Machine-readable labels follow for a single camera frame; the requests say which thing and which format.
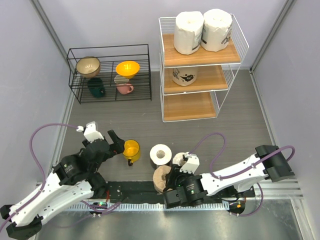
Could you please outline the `brown paper towel roll front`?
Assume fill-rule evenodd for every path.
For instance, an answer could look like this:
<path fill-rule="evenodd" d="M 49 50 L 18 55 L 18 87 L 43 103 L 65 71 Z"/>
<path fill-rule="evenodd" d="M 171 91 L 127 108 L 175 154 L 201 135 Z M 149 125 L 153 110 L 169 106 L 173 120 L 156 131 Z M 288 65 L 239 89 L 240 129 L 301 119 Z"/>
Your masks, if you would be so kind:
<path fill-rule="evenodd" d="M 170 173 L 171 169 L 168 165 L 161 165 L 153 173 L 153 185 L 155 190 L 160 194 L 162 194 L 166 188 L 166 175 Z"/>

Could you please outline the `brown paper towel roll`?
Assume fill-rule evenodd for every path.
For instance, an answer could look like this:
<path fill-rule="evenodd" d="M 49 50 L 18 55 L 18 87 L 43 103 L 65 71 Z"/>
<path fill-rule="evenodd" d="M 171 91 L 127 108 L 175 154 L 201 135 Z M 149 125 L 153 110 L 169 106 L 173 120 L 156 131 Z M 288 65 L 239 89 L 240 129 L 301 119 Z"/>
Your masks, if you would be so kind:
<path fill-rule="evenodd" d="M 179 86 L 189 86 L 193 84 L 198 77 L 199 68 L 192 67 L 176 67 L 172 71 L 172 80 Z"/>
<path fill-rule="evenodd" d="M 153 185 L 155 190 L 160 194 L 162 194 L 166 188 L 166 175 L 170 173 L 171 169 L 168 165 L 161 165 L 153 173 Z"/>

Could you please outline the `brown paper towel roll back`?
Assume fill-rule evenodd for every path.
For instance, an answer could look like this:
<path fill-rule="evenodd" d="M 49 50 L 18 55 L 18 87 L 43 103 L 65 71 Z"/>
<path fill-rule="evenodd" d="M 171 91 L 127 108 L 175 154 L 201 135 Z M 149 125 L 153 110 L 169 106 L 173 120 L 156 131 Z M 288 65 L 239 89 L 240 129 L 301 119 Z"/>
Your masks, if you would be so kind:
<path fill-rule="evenodd" d="M 189 86 L 193 84 L 198 77 L 199 68 L 192 67 L 176 67 L 172 71 L 172 80 L 179 86 Z"/>

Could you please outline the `white towel roll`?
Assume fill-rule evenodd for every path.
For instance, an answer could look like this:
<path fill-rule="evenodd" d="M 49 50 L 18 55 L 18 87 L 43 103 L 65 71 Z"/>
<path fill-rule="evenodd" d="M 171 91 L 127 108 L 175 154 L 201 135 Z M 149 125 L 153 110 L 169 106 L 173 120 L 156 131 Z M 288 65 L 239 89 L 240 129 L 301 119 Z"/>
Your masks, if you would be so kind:
<path fill-rule="evenodd" d="M 215 8 L 205 12 L 203 17 L 201 46 L 209 52 L 218 52 L 225 49 L 231 39 L 232 15 Z"/>
<path fill-rule="evenodd" d="M 199 49 L 203 24 L 200 11 L 183 11 L 176 16 L 173 44 L 180 54 L 191 55 Z"/>

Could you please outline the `white towel roll front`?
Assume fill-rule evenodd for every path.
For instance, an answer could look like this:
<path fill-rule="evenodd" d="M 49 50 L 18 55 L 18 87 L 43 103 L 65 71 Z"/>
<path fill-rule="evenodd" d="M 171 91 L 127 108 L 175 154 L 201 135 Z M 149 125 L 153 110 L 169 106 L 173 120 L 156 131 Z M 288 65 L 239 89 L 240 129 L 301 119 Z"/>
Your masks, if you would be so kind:
<path fill-rule="evenodd" d="M 215 8 L 205 12 L 203 17 L 201 46 L 209 52 L 218 52 L 225 49 L 231 39 L 232 15 Z"/>

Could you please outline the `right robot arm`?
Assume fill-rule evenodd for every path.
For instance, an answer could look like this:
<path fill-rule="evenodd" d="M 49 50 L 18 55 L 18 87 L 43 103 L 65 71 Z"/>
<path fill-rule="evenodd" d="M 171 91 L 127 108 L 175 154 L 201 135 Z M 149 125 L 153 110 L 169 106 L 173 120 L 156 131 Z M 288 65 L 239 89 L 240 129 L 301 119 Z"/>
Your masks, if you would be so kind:
<path fill-rule="evenodd" d="M 255 154 L 237 164 L 200 175 L 195 174 L 200 165 L 197 155 L 184 153 L 182 158 L 185 164 L 174 164 L 165 177 L 165 208 L 195 207 L 203 204 L 205 197 L 214 196 L 223 190 L 230 197 L 236 198 L 264 179 L 279 182 L 294 178 L 289 160 L 282 154 L 285 149 L 286 146 L 261 145 L 256 147 Z"/>

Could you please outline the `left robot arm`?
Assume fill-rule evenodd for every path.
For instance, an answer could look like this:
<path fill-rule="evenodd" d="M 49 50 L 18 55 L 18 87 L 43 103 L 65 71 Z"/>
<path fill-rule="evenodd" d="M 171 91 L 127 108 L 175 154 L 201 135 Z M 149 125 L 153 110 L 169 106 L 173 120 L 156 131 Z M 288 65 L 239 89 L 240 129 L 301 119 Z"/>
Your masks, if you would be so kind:
<path fill-rule="evenodd" d="M 10 222 L 5 228 L 8 237 L 27 240 L 73 204 L 90 198 L 100 200 L 106 195 L 107 182 L 98 169 L 103 162 L 125 150 L 123 139 L 113 130 L 107 133 L 112 144 L 99 134 L 92 140 L 85 139 L 84 147 L 63 157 L 44 183 L 25 199 L 1 207 L 1 217 Z"/>

